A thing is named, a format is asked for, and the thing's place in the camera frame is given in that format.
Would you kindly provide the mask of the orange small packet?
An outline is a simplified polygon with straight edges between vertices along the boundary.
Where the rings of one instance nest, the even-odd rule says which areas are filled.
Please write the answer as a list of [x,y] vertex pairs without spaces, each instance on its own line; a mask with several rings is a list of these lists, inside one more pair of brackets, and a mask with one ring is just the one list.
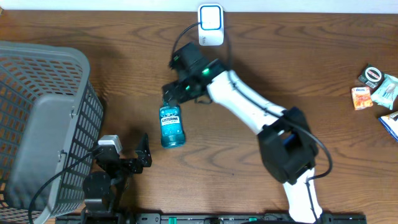
[[369,87],[354,87],[351,89],[351,96],[355,110],[363,110],[373,106]]

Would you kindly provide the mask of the green square box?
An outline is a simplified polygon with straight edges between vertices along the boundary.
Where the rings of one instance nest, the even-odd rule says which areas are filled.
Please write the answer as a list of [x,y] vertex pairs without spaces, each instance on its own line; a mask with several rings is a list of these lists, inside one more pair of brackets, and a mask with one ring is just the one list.
[[358,80],[372,90],[376,90],[384,80],[384,72],[368,64],[358,77]]

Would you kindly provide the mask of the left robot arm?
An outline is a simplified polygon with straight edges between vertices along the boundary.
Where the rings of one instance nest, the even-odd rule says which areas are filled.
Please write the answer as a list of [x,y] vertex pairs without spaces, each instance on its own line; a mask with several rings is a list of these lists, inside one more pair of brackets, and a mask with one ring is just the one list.
[[85,208],[81,212],[82,223],[135,223],[133,214],[119,203],[127,189],[127,180],[141,174],[152,165],[149,138],[145,133],[135,149],[136,157],[123,159],[123,147],[117,135],[105,135],[91,150],[100,171],[90,173],[83,181]]

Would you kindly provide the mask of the yellow snack bag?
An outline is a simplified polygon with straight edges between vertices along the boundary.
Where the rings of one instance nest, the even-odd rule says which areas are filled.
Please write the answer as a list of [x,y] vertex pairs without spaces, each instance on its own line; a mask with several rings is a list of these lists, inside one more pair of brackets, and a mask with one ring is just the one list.
[[398,122],[397,122],[398,112],[393,112],[391,114],[381,116],[378,120],[381,122],[386,131],[398,141]]

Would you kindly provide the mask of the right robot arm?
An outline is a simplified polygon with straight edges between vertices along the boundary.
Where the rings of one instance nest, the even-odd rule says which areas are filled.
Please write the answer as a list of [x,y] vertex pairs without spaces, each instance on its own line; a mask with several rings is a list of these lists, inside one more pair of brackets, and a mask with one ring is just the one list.
[[304,113],[265,99],[230,66],[209,61],[192,42],[172,50],[169,67],[178,78],[162,87],[164,101],[182,104],[206,95],[232,112],[257,136],[262,163],[283,185],[291,219],[319,222],[323,210],[313,184],[317,139]]

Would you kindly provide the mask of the light blue wipes pack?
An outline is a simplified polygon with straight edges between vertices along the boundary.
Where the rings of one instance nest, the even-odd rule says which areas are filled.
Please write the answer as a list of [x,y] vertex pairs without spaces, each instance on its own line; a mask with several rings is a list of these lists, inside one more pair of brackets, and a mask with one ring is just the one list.
[[379,88],[371,95],[373,102],[378,105],[393,109],[394,101],[397,97],[397,78],[385,74],[384,81]]

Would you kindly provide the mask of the teal mouthwash bottle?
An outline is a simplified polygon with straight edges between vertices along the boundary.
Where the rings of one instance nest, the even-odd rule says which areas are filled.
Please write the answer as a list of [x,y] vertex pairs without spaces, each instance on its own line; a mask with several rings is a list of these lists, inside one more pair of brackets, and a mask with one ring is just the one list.
[[186,138],[178,105],[171,106],[163,101],[163,105],[159,109],[159,121],[162,147],[174,148],[185,144]]

